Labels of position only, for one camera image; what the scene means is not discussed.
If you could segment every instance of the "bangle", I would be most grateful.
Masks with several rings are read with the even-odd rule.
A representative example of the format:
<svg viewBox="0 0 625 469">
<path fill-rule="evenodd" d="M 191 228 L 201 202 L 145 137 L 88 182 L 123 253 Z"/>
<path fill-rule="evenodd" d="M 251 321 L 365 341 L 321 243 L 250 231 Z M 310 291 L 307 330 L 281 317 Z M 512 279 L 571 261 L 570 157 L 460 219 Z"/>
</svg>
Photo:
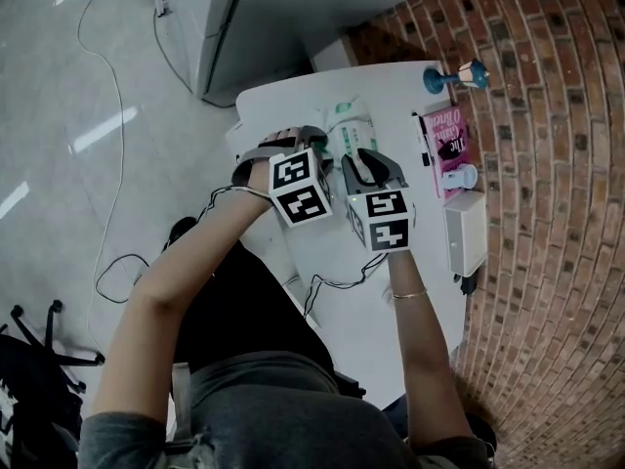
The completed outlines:
<svg viewBox="0 0 625 469">
<path fill-rule="evenodd" d="M 428 290 L 423 290 L 422 292 L 417 292 L 417 293 L 408 293 L 406 295 L 395 295 L 393 294 L 393 298 L 395 300 L 400 300 L 400 299 L 416 299 L 417 297 L 421 297 L 422 295 L 427 295 L 428 294 Z"/>
</svg>

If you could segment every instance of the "office chair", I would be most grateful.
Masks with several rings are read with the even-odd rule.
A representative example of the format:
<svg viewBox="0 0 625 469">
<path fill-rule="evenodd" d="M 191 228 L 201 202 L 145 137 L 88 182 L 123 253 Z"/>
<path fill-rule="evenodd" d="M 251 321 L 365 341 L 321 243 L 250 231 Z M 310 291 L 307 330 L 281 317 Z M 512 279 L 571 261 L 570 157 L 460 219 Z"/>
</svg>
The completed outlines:
<svg viewBox="0 0 625 469">
<path fill-rule="evenodd" d="M 11 317 L 28 342 L 2 335 L 6 325 L 0 328 L 0 381 L 17 401 L 5 426 L 13 429 L 12 467 L 76 467 L 82 400 L 70 389 L 84 393 L 86 386 L 74 383 L 61 366 L 100 366 L 104 357 L 96 354 L 93 360 L 82 360 L 55 353 L 54 313 L 62 309 L 61 301 L 54 301 L 49 308 L 44 344 L 21 321 L 20 306 L 13 308 Z"/>
<path fill-rule="evenodd" d="M 15 306 L 11 311 L 11 318 L 16 323 L 20 332 L 28 343 L 38 349 L 45 350 L 49 354 L 50 358 L 55 361 L 59 366 L 101 366 L 104 364 L 104 356 L 101 353 L 96 353 L 96 357 L 93 360 L 83 360 L 82 358 L 74 358 L 71 356 L 63 356 L 55 353 L 52 348 L 52 335 L 54 327 L 54 314 L 60 313 L 63 310 L 63 303 L 59 300 L 55 300 L 52 306 L 48 309 L 48 321 L 46 323 L 46 337 L 44 344 L 41 344 L 37 338 L 26 328 L 21 321 L 23 316 L 23 308 L 21 306 Z M 65 379 L 65 383 L 69 388 L 77 394 L 84 393 L 87 390 L 87 386 L 84 382 L 74 383 L 67 374 L 61 370 L 61 373 Z"/>
</svg>

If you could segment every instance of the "blue object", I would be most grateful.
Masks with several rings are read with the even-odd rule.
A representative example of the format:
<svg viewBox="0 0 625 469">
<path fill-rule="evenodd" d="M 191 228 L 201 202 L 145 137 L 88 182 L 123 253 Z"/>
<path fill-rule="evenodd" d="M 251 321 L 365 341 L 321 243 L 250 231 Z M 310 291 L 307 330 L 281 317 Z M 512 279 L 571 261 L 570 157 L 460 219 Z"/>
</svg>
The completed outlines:
<svg viewBox="0 0 625 469">
<path fill-rule="evenodd" d="M 467 87 L 485 89 L 488 87 L 488 70 L 478 60 L 460 66 L 455 74 L 440 74 L 436 69 L 429 68 L 423 73 L 423 83 L 431 94 L 439 94 L 445 83 L 459 82 Z"/>
<path fill-rule="evenodd" d="M 426 69 L 423 73 L 423 83 L 430 94 L 440 94 L 445 83 L 459 82 L 457 74 L 442 75 L 435 69 Z"/>
</svg>

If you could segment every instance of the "black pants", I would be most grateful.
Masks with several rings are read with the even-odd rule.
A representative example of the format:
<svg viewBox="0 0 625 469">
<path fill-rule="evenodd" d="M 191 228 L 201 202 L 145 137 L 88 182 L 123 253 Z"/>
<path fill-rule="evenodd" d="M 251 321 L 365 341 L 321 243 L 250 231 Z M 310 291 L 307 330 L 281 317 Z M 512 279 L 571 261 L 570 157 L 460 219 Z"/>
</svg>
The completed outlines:
<svg viewBox="0 0 625 469">
<path fill-rule="evenodd" d="M 334 375 L 332 359 L 267 266 L 238 241 L 188 308 L 176 362 L 191 373 L 255 351 L 290 351 Z"/>
</svg>

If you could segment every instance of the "black shoe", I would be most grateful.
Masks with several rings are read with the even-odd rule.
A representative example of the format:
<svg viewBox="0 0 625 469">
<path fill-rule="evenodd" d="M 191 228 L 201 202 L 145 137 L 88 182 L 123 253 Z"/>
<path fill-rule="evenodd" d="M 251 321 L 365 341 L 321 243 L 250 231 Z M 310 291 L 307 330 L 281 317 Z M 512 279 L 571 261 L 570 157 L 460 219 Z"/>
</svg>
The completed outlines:
<svg viewBox="0 0 625 469">
<path fill-rule="evenodd" d="M 197 219 L 195 219 L 194 217 L 185 217 L 184 219 L 181 219 L 180 221 L 178 221 L 172 228 L 172 231 L 169 233 L 169 239 L 167 240 L 167 243 L 165 243 L 165 246 L 163 247 L 163 252 L 170 245 L 174 244 L 174 242 L 178 241 L 178 239 L 180 239 L 187 231 L 193 228 L 196 224 L 197 224 Z"/>
</svg>

